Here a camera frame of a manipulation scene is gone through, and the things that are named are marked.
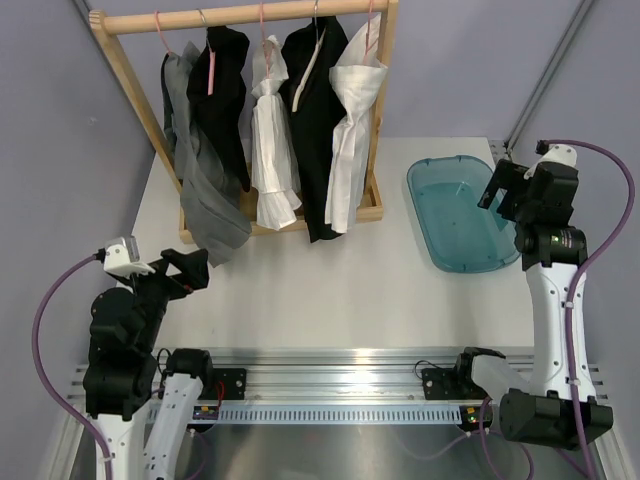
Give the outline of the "small black skirt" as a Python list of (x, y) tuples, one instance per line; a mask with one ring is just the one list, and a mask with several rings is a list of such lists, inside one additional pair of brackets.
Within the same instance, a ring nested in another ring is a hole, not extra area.
[(209, 56), (206, 47), (192, 67), (187, 97), (196, 124), (218, 154), (225, 171), (239, 180), (244, 191), (249, 191), (250, 178), (239, 132), (246, 99), (242, 69), (249, 39), (227, 26), (210, 27), (207, 33), (216, 52), (214, 92), (207, 96)]

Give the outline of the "pink wire hanger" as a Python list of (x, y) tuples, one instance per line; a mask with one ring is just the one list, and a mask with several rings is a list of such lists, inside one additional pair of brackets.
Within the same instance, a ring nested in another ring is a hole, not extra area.
[(170, 45), (169, 45), (169, 43), (168, 43), (168, 41), (166, 39), (166, 36), (165, 36), (164, 31), (163, 31), (162, 26), (161, 26), (161, 22), (160, 22), (159, 16), (160, 16), (160, 12), (158, 10), (155, 10), (154, 11), (154, 23), (155, 23), (156, 31), (157, 31), (157, 33), (158, 33), (158, 35), (159, 35), (159, 37), (160, 37), (160, 39), (161, 39), (161, 41), (162, 41), (162, 43), (164, 45), (164, 48), (165, 48), (165, 50), (167, 52), (167, 55), (171, 55), (173, 53), (173, 50), (171, 49), (171, 47), (170, 47)]

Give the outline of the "grey pleated skirt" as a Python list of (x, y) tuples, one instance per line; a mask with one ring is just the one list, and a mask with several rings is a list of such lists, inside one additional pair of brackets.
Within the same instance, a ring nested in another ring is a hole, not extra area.
[(240, 210), (239, 180), (225, 171), (210, 141), (197, 126), (187, 98), (189, 75), (201, 51), (191, 42), (168, 53), (161, 66), (164, 134), (182, 185), (180, 203), (195, 244), (217, 267), (228, 262), (249, 238), (251, 225)]

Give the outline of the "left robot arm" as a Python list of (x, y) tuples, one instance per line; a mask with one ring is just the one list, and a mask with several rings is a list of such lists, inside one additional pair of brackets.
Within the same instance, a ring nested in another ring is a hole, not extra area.
[(140, 260), (132, 240), (119, 239), (97, 258), (118, 286), (91, 305), (89, 366), (83, 378), (86, 412), (102, 467), (99, 479), (169, 479), (175, 472), (179, 440), (196, 398), (215, 388), (210, 355), (178, 349), (168, 359), (167, 414), (150, 436), (144, 422), (159, 362), (153, 349), (167, 306), (209, 283), (208, 253), (174, 249), (159, 259)]

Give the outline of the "pink clip hanger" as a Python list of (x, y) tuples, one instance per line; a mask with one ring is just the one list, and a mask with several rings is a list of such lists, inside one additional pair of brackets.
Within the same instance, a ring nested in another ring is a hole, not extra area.
[[(197, 9), (199, 12), (199, 16), (201, 19), (201, 23), (205, 27), (208, 32), (207, 20), (202, 11), (202, 9)], [(207, 77), (207, 96), (213, 95), (214, 85), (215, 85), (215, 65), (216, 65), (216, 52), (213, 50), (211, 43), (209, 41), (209, 34), (206, 33), (206, 46), (209, 56), (209, 67), (208, 67), (208, 77)]]

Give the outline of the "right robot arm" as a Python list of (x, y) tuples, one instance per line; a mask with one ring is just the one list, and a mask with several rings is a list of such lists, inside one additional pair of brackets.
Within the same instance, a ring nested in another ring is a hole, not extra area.
[(598, 404), (586, 358), (583, 324), (588, 260), (584, 232), (570, 225), (579, 185), (576, 168), (554, 161), (526, 167), (501, 160), (478, 205), (503, 198), (497, 213), (515, 224), (515, 246), (529, 287), (534, 367), (522, 377), (495, 350), (467, 347), (454, 367), (456, 389), (481, 391), (499, 406), (502, 435), (515, 442), (575, 451), (613, 426), (613, 411)]

